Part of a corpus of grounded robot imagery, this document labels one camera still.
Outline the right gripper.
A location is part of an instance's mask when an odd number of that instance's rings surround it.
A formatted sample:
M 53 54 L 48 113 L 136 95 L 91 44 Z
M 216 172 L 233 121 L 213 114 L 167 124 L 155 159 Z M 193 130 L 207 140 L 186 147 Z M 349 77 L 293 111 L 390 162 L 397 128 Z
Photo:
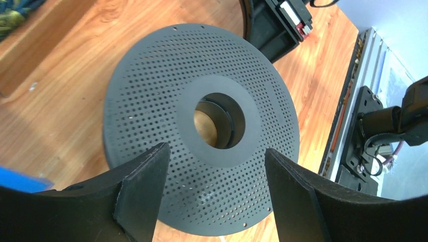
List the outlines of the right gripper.
M 310 1 L 239 0 L 243 38 L 271 63 L 295 49 L 312 31 Z

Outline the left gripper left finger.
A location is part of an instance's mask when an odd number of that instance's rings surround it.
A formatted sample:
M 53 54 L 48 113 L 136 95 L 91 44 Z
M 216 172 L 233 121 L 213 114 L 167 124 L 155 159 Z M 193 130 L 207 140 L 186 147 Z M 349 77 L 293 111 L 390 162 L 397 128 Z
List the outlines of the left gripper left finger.
M 152 241 L 169 161 L 159 143 L 61 191 L 1 187 L 1 241 Z

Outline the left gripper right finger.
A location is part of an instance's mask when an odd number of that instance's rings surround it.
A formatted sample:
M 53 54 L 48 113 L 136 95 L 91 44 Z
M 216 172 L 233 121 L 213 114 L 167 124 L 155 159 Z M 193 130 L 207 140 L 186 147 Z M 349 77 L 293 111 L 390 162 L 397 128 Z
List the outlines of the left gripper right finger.
M 265 151 L 280 241 L 427 241 L 427 196 L 397 201 L 337 184 Z

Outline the dark grey cable spool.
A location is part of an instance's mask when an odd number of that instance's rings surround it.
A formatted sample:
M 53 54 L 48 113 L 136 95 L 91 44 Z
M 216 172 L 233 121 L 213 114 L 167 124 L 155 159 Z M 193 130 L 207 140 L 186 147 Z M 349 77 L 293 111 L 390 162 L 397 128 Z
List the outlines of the dark grey cable spool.
M 202 24 L 145 36 L 108 85 L 110 168 L 163 142 L 170 162 L 158 219 L 202 236 L 237 233 L 269 216 L 265 151 L 297 161 L 300 144 L 293 100 L 272 63 L 242 37 Z

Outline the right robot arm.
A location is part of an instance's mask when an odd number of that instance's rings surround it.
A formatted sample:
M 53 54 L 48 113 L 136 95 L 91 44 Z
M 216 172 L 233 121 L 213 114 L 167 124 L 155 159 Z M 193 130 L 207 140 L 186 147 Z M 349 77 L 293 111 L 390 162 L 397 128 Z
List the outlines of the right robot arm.
M 240 5 L 244 39 L 272 63 L 309 36 L 313 27 L 307 6 L 317 6 L 314 1 L 241 1 Z M 357 125 L 368 144 L 427 142 L 427 77 L 407 88 L 401 106 L 362 114 Z

